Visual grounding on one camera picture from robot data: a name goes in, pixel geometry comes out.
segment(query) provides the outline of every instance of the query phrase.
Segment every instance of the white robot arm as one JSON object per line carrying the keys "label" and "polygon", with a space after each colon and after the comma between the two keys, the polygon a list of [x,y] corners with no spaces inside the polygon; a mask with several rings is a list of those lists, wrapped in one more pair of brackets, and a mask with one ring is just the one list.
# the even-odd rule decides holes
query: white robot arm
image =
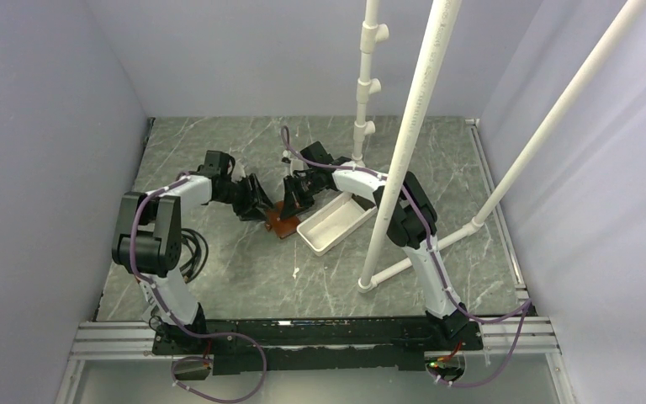
{"label": "white robot arm", "polygon": [[[375,204],[382,196],[385,178],[382,173],[366,172],[354,169],[352,162],[344,157],[333,160],[323,146],[316,142],[301,154],[310,161],[325,165],[336,165],[338,169],[328,167],[310,167],[307,170],[294,171],[283,179],[284,201],[281,219],[287,219],[313,204],[313,196],[324,189],[334,189],[359,195]],[[156,288],[165,303],[161,309],[162,320],[177,332],[172,316],[185,327],[194,332],[206,332],[204,311],[199,302],[189,292],[182,275],[176,270],[181,252],[181,218],[184,213],[195,206],[217,201],[232,205],[234,212],[244,221],[266,220],[265,210],[273,209],[273,204],[263,192],[255,175],[244,177],[236,183],[231,181],[230,167],[234,160],[221,151],[208,151],[204,165],[197,172],[186,173],[176,188],[160,194],[148,202],[140,218],[140,226],[155,222],[153,231],[138,229],[135,239],[135,256],[141,277],[148,277],[151,282],[143,282],[143,287],[151,293]],[[405,188],[415,204],[427,218],[427,225],[432,229],[431,245],[437,245],[437,213],[426,197],[414,174],[405,176]],[[135,219],[135,211],[146,194],[127,193],[120,205],[120,213],[113,242],[113,260],[124,265],[130,272],[130,232]],[[388,237],[401,247],[410,258],[412,266],[422,286],[426,313],[429,320],[437,324],[447,338],[453,338],[469,321],[450,301],[459,301],[457,293],[445,290],[444,283],[451,284],[447,271],[442,264],[439,251],[428,251],[426,231],[421,221],[410,208],[409,202],[401,195],[395,207],[388,229]],[[431,259],[430,253],[437,256],[441,271]]]}
{"label": "white robot arm", "polygon": [[[369,168],[355,169],[356,166],[345,157],[336,160],[319,143],[313,143],[300,151],[300,155],[315,164],[306,170],[293,172],[284,180],[285,196],[281,219],[296,215],[313,205],[313,195],[323,189],[334,189],[359,195],[376,205],[383,194],[387,176]],[[461,301],[456,291],[449,286],[451,281],[444,268],[437,247],[437,213],[432,207],[424,190],[413,173],[405,175],[404,186],[414,199],[415,205],[427,219],[432,231],[427,244],[426,229],[410,207],[403,194],[398,198],[388,229],[389,239],[407,254],[420,280],[425,296],[426,312],[431,321],[436,322],[448,337],[453,337],[469,321],[450,300]],[[432,261],[431,253],[436,255],[440,270]]]}
{"label": "white robot arm", "polygon": [[[160,317],[171,326],[173,333],[178,332],[173,317],[190,331],[206,332],[204,311],[177,269],[182,251],[182,216],[195,206],[206,205],[210,201],[231,205],[242,221],[265,221],[266,210],[273,209],[255,174],[232,181],[235,165],[230,155],[222,151],[207,151],[204,164],[196,172],[183,173],[176,182],[177,186],[149,200],[142,211],[135,234],[135,258],[140,277],[148,281],[140,282],[140,286],[146,295],[153,295],[152,289],[157,289],[161,299],[155,302],[160,308]],[[123,196],[115,228],[113,260],[131,273],[132,223],[146,196],[146,193],[139,192]],[[141,228],[153,222],[152,230]]]}

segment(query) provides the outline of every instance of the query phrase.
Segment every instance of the marble-pattern floor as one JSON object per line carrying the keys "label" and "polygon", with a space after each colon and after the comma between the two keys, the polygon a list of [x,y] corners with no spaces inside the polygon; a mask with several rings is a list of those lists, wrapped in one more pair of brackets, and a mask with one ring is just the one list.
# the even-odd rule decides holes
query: marble-pattern floor
{"label": "marble-pattern floor", "polygon": [[[321,141],[333,157],[352,150],[353,117],[209,117],[157,119],[142,158],[134,190],[170,183],[193,170],[207,150],[229,152],[247,173],[256,173],[273,200],[283,197],[285,166],[278,137],[281,125],[292,131],[297,149]],[[398,116],[375,117],[377,132],[364,145],[365,162],[387,172],[400,127]],[[487,197],[482,168],[464,119],[427,117],[410,170],[438,213],[438,236],[457,230]],[[316,197],[323,206],[337,195]],[[183,226],[209,242],[209,261],[189,284],[208,318],[331,317],[421,315],[424,298],[408,269],[367,294],[357,292],[374,219],[322,257],[298,235],[279,240],[262,223],[240,222],[227,205],[211,203],[190,211]],[[405,258],[392,244],[383,250],[378,270]],[[491,216],[475,235],[442,252],[457,292],[468,308],[482,315],[506,313],[517,305],[514,277],[499,226]],[[294,277],[294,268],[299,272]],[[99,321],[138,320],[146,309],[139,287],[124,268],[111,266],[98,311]]]}

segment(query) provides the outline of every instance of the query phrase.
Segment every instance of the black mounting plate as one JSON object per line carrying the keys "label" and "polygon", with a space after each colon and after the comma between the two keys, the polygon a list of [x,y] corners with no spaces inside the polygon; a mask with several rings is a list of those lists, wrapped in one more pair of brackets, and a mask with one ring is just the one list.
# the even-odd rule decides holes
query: black mounting plate
{"label": "black mounting plate", "polygon": [[[330,319],[208,320],[208,332],[238,332],[264,346],[270,370],[397,367],[424,370],[425,351],[481,350],[479,324],[470,322],[447,340],[424,316]],[[201,355],[157,333],[155,355]],[[214,375],[261,367],[258,351],[239,338],[212,340]]]}

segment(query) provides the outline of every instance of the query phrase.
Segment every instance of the vertical pipe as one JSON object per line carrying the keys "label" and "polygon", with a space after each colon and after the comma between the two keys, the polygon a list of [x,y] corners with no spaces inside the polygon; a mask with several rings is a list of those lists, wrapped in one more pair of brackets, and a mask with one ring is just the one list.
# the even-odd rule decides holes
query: vertical pipe
{"label": "vertical pipe", "polygon": [[365,24],[374,27],[378,24],[378,8],[380,0],[367,0],[365,2]]}
{"label": "vertical pipe", "polygon": [[496,205],[501,201],[501,198],[506,195],[506,192],[511,188],[516,179],[521,175],[523,169],[528,162],[536,155],[538,149],[541,148],[543,143],[548,139],[560,120],[568,112],[569,108],[573,106],[579,94],[585,89],[590,80],[596,75],[598,70],[603,66],[608,56],[615,49],[617,42],[623,37],[626,31],[633,25],[633,21],[640,14],[645,5],[646,0],[627,0],[622,6],[620,12],[613,19],[606,33],[598,40],[598,43],[590,51],[590,54],[585,59],[580,68],[575,73],[575,76],[570,80],[566,89],[561,93],[556,104],[553,105],[546,118],[543,119],[541,124],[533,133],[531,139],[523,148],[519,157],[516,158],[509,171],[506,172],[504,178],[499,182],[486,203],[481,207],[479,213],[472,219],[475,226],[481,226],[489,214],[494,210]]}
{"label": "vertical pipe", "polygon": [[415,76],[412,78],[410,86],[410,95],[407,98],[407,105],[402,116],[400,133],[395,143],[387,183],[378,206],[378,216],[375,218],[368,256],[365,258],[363,272],[357,281],[357,287],[362,292],[374,287],[370,280],[378,264],[390,218],[400,195],[412,152],[415,150],[417,136],[420,134],[422,121],[425,119],[432,97],[432,90],[437,82],[442,60],[452,37],[460,5],[461,0],[434,0],[432,3],[425,36],[422,39],[420,56],[417,59]]}
{"label": "vertical pipe", "polygon": [[352,160],[363,165],[363,142],[365,135],[375,132],[372,122],[365,120],[370,94],[380,90],[380,81],[372,79],[370,72],[373,65],[375,44],[388,38],[387,25],[378,24],[379,0],[367,0],[365,19],[360,34],[360,74],[357,77],[357,112],[352,132]]}

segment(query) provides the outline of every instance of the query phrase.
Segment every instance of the white wall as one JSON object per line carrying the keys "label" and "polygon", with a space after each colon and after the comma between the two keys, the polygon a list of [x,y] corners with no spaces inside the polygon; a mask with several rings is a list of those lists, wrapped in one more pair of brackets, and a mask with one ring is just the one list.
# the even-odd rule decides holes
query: white wall
{"label": "white wall", "polygon": [[0,403],[56,398],[145,122],[83,1],[0,0]]}
{"label": "white wall", "polygon": [[[464,0],[429,113],[478,117],[541,0]],[[364,0],[88,0],[153,116],[355,114]],[[432,2],[382,0],[370,114],[402,114]]]}
{"label": "white wall", "polygon": [[[498,181],[623,0],[546,0],[482,115]],[[646,10],[503,200],[580,402],[646,402]]]}

